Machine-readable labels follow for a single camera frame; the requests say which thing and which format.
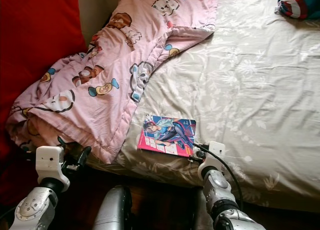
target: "pink book cover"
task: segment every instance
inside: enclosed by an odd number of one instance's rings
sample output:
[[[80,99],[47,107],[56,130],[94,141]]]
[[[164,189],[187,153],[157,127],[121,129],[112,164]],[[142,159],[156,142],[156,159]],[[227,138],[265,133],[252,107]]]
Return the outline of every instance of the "pink book cover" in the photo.
[[[193,154],[196,121],[147,115],[138,149],[189,157]]]

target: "pink comforter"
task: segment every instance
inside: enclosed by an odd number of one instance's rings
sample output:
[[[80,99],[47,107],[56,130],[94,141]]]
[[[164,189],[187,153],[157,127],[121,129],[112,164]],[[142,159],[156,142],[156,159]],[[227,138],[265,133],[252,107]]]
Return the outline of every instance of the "pink comforter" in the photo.
[[[60,59],[16,99],[6,125],[12,140],[24,150],[77,142],[111,163],[149,77],[214,32],[217,4],[120,0],[87,54]]]

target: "bed sheet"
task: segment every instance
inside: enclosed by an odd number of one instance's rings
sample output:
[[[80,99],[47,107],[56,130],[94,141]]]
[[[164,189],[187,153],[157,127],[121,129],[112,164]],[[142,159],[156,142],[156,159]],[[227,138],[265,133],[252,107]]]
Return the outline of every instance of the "bed sheet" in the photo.
[[[150,78],[116,164],[89,164],[201,185],[196,164],[137,149],[146,114],[195,119],[197,142],[225,144],[245,201],[319,212],[320,22],[276,15],[276,5],[219,0],[214,36]]]

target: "red pillow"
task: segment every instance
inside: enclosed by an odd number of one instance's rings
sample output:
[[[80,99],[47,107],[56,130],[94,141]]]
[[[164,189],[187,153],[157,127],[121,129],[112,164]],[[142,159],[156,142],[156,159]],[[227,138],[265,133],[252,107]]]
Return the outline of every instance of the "red pillow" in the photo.
[[[4,126],[14,100],[37,81],[58,59],[86,51],[81,32],[78,0],[1,0],[0,31],[0,202],[15,202],[3,192],[4,167],[12,175],[28,172],[20,166],[8,167],[15,159],[13,146],[5,136]],[[6,183],[23,187],[19,182]]]

